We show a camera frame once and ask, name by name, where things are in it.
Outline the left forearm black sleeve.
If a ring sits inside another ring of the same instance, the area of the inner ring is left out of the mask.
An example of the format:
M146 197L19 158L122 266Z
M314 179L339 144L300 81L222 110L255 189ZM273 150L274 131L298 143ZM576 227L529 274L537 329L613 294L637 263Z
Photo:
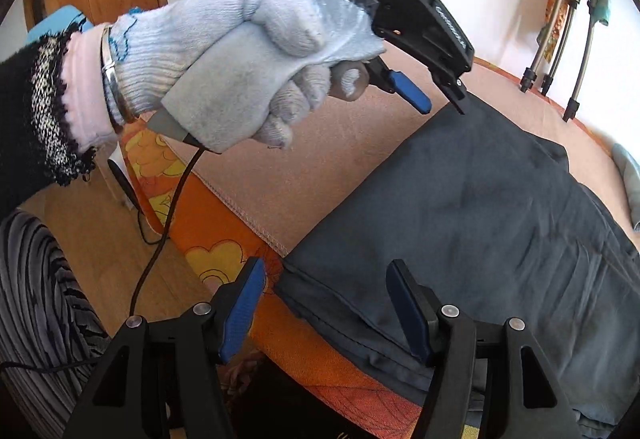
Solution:
M64 59L78 22L44 34L1 62L1 216L53 184L67 186L95 168L70 130Z

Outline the left hand in white glove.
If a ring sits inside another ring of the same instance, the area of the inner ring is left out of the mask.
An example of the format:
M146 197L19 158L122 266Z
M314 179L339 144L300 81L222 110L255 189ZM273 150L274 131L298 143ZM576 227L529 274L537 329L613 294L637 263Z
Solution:
M381 55L376 0L178 0L123 14L101 40L116 121L153 112L215 153L286 148L326 97L357 100Z

